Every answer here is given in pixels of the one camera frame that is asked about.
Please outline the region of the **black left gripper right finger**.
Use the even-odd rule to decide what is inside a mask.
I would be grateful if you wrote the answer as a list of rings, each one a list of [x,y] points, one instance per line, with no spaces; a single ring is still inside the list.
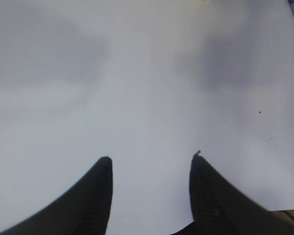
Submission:
[[[200,154],[189,175],[193,222],[179,235],[294,235],[294,224],[249,199]]]

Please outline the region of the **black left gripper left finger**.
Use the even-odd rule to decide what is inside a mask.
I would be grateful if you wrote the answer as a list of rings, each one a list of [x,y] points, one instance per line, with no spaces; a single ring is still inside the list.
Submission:
[[[104,235],[112,204],[112,160],[101,157],[51,204],[3,235]]]

